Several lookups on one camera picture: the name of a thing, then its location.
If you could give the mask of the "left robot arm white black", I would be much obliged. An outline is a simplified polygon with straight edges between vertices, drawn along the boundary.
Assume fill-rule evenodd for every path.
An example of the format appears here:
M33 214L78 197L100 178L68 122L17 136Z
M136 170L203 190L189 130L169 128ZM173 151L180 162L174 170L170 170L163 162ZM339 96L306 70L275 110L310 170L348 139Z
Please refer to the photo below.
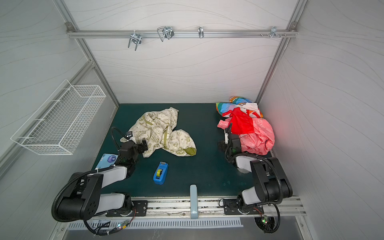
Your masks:
M119 133L123 142L114 141L118 156L114 163L87 172L74 173L55 197L51 214L61 223L83 221L94 236L108 236L128 227L135 217L147 214L148 201L134 201L129 193L102 194L102 189L130 178L136 169L138 156L148 150L146 139L135 140L134 133L122 133L116 127L111 133ZM93 217L126 217L127 220L112 227L109 222L89 224Z

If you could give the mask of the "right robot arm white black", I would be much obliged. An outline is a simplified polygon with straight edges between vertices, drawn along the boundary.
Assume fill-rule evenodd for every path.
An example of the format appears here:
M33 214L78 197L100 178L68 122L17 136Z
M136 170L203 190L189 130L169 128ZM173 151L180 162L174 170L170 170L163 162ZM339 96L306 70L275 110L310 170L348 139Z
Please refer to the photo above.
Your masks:
M263 206L280 204L293 196L292 186L279 160L242 152L238 135L232 133L232 124L224 129L225 140L219 149L226 161L243 174L251 174L253 186L243 190L236 199L224 199L226 215L263 214Z

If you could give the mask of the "cream patterned cloth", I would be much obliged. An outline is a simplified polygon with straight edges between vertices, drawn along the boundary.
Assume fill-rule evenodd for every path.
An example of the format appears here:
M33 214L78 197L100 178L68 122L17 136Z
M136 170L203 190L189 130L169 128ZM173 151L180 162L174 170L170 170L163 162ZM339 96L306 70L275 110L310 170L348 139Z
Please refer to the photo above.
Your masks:
M192 157L197 154L192 137L184 130L175 130L179 111L175 108L159 112L146 112L129 129L133 133L131 140L138 144L145 140L148 150L144 158L154 151L163 149L178 157Z

